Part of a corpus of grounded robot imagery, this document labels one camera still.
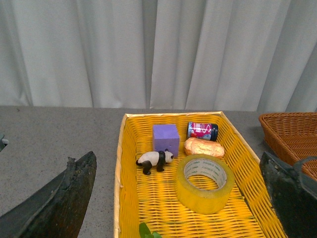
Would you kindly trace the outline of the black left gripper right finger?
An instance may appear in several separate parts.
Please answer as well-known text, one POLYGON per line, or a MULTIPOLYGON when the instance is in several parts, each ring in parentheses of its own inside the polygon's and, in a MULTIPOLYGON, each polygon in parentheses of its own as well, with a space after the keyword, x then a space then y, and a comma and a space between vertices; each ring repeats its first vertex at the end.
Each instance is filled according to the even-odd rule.
POLYGON ((263 152, 260 171, 273 209, 290 238, 317 236, 317 181, 302 172, 303 165, 316 160, 309 156, 289 165, 263 152))

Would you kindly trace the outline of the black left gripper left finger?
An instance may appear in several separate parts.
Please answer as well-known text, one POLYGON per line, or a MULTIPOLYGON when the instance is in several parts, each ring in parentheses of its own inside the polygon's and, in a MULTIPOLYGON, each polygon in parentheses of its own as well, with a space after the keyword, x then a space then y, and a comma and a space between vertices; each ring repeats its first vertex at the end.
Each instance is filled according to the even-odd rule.
POLYGON ((65 171, 0 218, 2 238, 76 238, 94 187, 97 158, 69 158, 65 171))

